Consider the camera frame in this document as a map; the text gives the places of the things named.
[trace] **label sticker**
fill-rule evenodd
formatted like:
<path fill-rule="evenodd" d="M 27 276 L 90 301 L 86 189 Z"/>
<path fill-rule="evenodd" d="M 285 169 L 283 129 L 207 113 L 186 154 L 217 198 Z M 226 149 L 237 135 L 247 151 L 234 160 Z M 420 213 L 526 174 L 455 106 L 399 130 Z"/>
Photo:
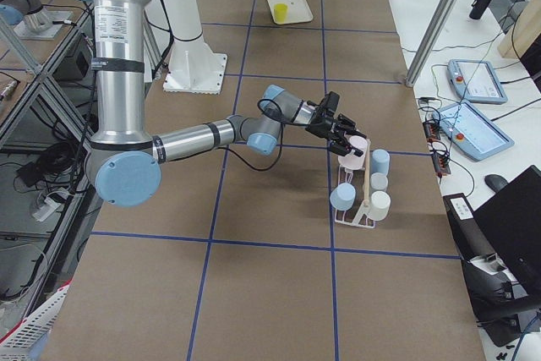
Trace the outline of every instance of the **label sticker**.
<path fill-rule="evenodd" d="M 451 203 L 460 220 L 473 219 L 473 213 L 464 198 L 451 199 Z"/>
<path fill-rule="evenodd" d="M 128 43 L 128 8 L 96 6 L 96 41 Z"/>

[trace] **tray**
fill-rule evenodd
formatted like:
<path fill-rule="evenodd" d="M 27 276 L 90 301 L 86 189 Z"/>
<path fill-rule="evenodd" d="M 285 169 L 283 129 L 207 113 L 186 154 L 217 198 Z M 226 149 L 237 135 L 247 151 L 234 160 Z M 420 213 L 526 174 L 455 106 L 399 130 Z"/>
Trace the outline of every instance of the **tray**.
<path fill-rule="evenodd" d="M 314 19 L 310 6 L 306 0 L 267 0 L 267 3 L 269 3 L 272 19 L 277 25 L 306 23 Z M 287 5 L 286 19 L 281 23 L 276 22 L 276 19 L 274 18 L 274 5 L 277 3 L 285 3 Z"/>

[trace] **light blue cup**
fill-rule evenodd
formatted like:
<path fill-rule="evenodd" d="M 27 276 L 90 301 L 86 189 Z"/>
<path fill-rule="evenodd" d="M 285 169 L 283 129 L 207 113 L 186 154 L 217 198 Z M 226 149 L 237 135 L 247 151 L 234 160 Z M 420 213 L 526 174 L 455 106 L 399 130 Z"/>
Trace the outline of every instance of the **light blue cup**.
<path fill-rule="evenodd" d="M 331 193 L 332 207 L 338 211 L 348 211 L 353 206 L 355 194 L 355 188 L 350 183 L 340 183 Z"/>
<path fill-rule="evenodd" d="M 391 156 L 385 150 L 372 151 L 372 161 L 370 162 L 370 174 L 381 172 L 384 175 L 389 173 L 389 162 Z"/>

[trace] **white table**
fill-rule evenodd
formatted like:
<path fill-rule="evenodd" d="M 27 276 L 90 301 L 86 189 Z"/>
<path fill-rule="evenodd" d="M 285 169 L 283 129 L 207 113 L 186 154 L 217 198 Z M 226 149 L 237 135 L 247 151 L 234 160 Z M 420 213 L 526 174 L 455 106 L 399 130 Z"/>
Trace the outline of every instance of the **white table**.
<path fill-rule="evenodd" d="M 416 50 L 418 48 L 439 0 L 389 1 L 395 18 L 396 29 L 401 37 L 402 48 L 404 48 L 406 64 L 409 65 L 415 54 L 406 50 Z M 504 34 L 501 33 L 500 26 L 490 11 L 485 12 L 483 18 L 480 20 L 469 19 L 468 15 L 471 11 L 472 1 L 456 1 L 456 5 L 449 19 L 446 21 L 434 49 L 438 50 L 444 46 L 456 45 L 476 46 L 485 41 L 491 41 L 496 36 L 497 38 L 492 45 L 486 44 L 477 48 L 463 47 L 432 52 L 414 86 L 416 97 L 436 97 L 436 89 L 430 71 L 430 67 L 435 64 L 447 64 L 452 58 L 484 59 L 490 61 L 495 68 L 498 68 L 516 61 L 513 59 L 504 59 L 498 53 L 497 47 L 503 39 Z M 434 67 L 434 71 L 440 87 L 440 96 L 458 101 L 458 97 L 451 89 L 449 80 L 447 79 L 446 68 L 438 66 Z M 498 69 L 496 72 L 500 81 L 529 76 L 521 63 L 511 65 L 508 68 Z M 504 89 L 509 97 L 509 101 L 506 104 L 498 106 L 476 104 L 475 106 L 488 118 L 495 118 L 541 96 L 539 90 L 530 79 L 515 84 L 504 85 Z M 445 106 L 451 104 L 451 102 L 443 100 L 443 104 Z M 541 134 L 541 102 L 526 107 L 506 118 L 502 118 L 496 123 L 515 140 L 515 145 L 509 150 L 502 151 L 500 154 L 491 156 L 481 162 L 475 162 L 463 155 L 455 145 L 451 149 L 451 158 L 466 167 L 475 179 L 475 188 L 468 197 L 473 209 L 477 209 L 494 194 L 484 183 L 485 175 L 498 173 L 508 181 L 511 181 L 532 164 L 541 167 L 541 136 L 539 136 Z M 443 177 L 442 179 L 440 185 L 441 194 L 447 195 L 460 192 L 468 194 L 473 186 L 470 176 L 454 163 L 451 163 L 451 171 L 452 174 L 450 176 Z M 511 359 L 513 350 L 494 346 L 482 329 L 480 329 L 480 335 L 483 339 L 487 359 L 495 359 L 500 352 L 509 353 L 508 359 Z M 516 360 L 538 360 L 540 353 L 541 334 L 534 333 L 526 337 Z"/>

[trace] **black monitor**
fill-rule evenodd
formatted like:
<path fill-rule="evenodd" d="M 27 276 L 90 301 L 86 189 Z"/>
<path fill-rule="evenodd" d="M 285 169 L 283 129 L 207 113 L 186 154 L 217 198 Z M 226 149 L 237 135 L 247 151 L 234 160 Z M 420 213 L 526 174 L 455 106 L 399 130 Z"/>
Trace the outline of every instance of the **black monitor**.
<path fill-rule="evenodd" d="M 541 172 L 534 165 L 473 214 L 528 294 L 541 293 Z"/>

